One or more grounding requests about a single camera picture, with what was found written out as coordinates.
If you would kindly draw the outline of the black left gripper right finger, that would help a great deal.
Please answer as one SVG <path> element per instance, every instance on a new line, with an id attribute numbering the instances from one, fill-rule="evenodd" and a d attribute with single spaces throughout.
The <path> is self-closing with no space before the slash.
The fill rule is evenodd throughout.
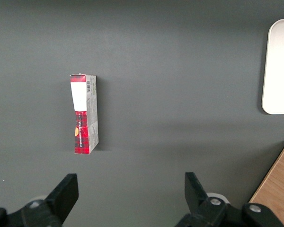
<path id="1" fill-rule="evenodd" d="M 216 196 L 208 196 L 193 172 L 185 173 L 185 199 L 190 210 L 177 227 L 283 227 L 265 205 L 246 203 L 237 209 Z"/>

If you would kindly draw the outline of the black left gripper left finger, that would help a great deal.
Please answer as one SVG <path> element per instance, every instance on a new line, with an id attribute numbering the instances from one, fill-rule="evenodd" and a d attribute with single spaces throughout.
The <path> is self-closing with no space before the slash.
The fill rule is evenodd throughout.
<path id="1" fill-rule="evenodd" d="M 79 197 L 77 174 L 67 174 L 46 196 L 7 216 L 8 227 L 61 227 Z"/>

